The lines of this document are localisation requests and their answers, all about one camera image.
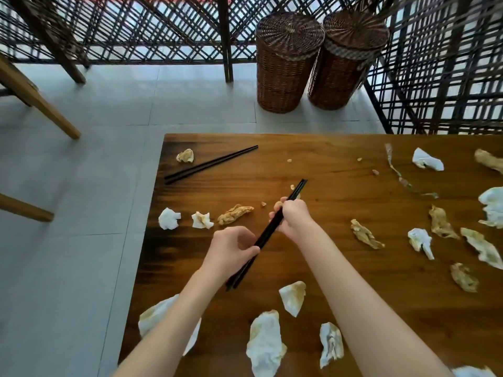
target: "wooden tabletop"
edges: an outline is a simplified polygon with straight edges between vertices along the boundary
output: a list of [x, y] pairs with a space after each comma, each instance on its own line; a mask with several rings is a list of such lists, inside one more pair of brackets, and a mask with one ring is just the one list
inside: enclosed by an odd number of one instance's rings
[[[439, 199], [404, 188], [388, 167], [385, 143], [393, 145], [393, 165], [416, 189], [437, 192]], [[176, 155], [192, 148], [194, 165], [258, 144], [259, 149], [165, 186], [163, 176], [189, 164]], [[412, 153], [421, 147], [440, 158], [445, 171], [419, 169]], [[431, 234], [434, 261], [408, 243], [412, 228], [429, 230], [431, 204], [444, 208], [455, 230], [481, 232], [503, 254], [503, 230], [477, 221], [485, 213], [478, 196], [503, 185], [503, 176], [477, 164], [482, 148], [503, 157], [498, 136], [412, 135], [166, 135], [148, 216], [145, 239], [131, 299], [120, 360], [140, 341], [138, 317], [147, 308], [179, 293], [201, 265], [213, 232], [220, 227], [192, 228], [195, 211], [210, 212], [212, 221], [237, 203], [255, 210], [235, 225], [259, 235], [274, 203], [290, 194], [301, 178], [309, 182], [301, 195], [312, 217], [325, 229], [346, 258], [411, 328], [449, 367], [489, 366], [503, 375], [503, 271], [477, 259], [463, 239]], [[372, 170], [378, 170], [375, 176]], [[181, 212], [179, 228], [162, 230], [157, 218], [169, 207]], [[372, 231], [381, 250], [357, 241], [350, 220]], [[461, 262], [480, 280], [479, 292], [462, 291], [449, 266]], [[297, 318], [283, 307], [278, 290], [295, 281], [307, 285]], [[245, 351], [249, 328], [263, 311], [280, 314], [281, 336], [288, 347], [277, 376], [360, 375], [349, 349], [345, 356], [319, 369], [322, 323], [336, 324], [329, 305], [296, 246], [274, 234], [239, 288], [222, 288], [205, 311], [196, 345], [182, 358], [177, 375], [252, 376]]]

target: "wicker basket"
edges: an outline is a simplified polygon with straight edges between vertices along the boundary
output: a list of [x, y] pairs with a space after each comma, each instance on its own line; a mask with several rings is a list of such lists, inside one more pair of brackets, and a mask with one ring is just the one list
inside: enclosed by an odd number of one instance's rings
[[274, 13], [256, 27], [256, 99], [273, 113], [298, 106], [316, 54], [324, 41], [321, 25], [294, 12]]
[[389, 39], [384, 22], [366, 12], [335, 12], [323, 21], [325, 41], [314, 65], [308, 95], [323, 109], [344, 107]]

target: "person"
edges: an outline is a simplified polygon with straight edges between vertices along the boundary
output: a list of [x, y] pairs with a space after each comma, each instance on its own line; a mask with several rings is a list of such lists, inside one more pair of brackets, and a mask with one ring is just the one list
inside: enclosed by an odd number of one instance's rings
[[[300, 249], [364, 377], [452, 377], [450, 370], [368, 285], [297, 199], [283, 202], [278, 230]], [[273, 218], [279, 209], [269, 213]], [[216, 231], [201, 267], [164, 319], [120, 364], [115, 377], [174, 375], [185, 346], [217, 290], [249, 259], [255, 235], [245, 227]]]

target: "pair of chopsticks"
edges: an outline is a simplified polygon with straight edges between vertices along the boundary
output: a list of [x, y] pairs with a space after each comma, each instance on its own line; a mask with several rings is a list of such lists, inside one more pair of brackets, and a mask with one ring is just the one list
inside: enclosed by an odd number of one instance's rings
[[184, 169], [179, 172], [170, 174], [170, 175], [164, 177], [164, 179], [166, 180], [166, 182], [164, 184], [166, 184], [166, 185], [173, 184], [174, 182], [176, 182], [178, 180], [182, 180], [186, 177], [192, 176], [194, 173], [201, 172], [202, 170], [211, 168], [214, 165], [223, 163], [227, 160], [230, 160], [235, 157], [244, 155], [245, 153], [251, 152], [251, 151], [257, 149], [258, 147], [259, 147], [258, 145], [254, 145], [253, 147], [245, 148], [245, 149], [242, 149], [241, 151], [237, 151], [234, 153], [229, 153], [228, 155], [221, 156], [221, 157], [218, 157], [218, 158], [210, 160], [210, 161], [206, 161], [205, 163], [196, 165], [192, 168]]
[[[292, 194], [288, 196], [287, 199], [296, 199], [306, 183], [307, 183], [306, 179], [300, 180], [300, 183], [293, 190]], [[267, 227], [264, 229], [264, 232], [260, 235], [258, 240], [256, 240], [255, 246], [258, 246], [260, 247], [260, 249], [262, 249], [266, 245], [267, 241], [274, 233], [274, 231], [278, 228], [278, 226], [280, 226], [282, 220], [283, 220], [283, 207], [280, 207], [280, 209], [276, 212], [271, 222], [269, 222]], [[226, 291], [237, 288], [237, 286], [241, 283], [244, 276], [252, 266], [253, 262], [255, 261], [255, 258], [256, 255], [252, 259], [250, 259], [247, 263], [245, 263], [245, 265], [242, 266], [241, 269], [238, 272], [236, 272], [236, 274], [234, 274], [229, 278], [229, 280], [225, 284]]]

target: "person's right arm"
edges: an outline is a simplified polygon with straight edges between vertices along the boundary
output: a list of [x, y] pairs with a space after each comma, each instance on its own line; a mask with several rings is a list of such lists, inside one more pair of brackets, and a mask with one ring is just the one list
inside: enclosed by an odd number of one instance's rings
[[304, 201], [285, 201], [279, 231], [305, 257], [365, 377], [452, 377], [450, 370], [369, 286], [312, 220]]

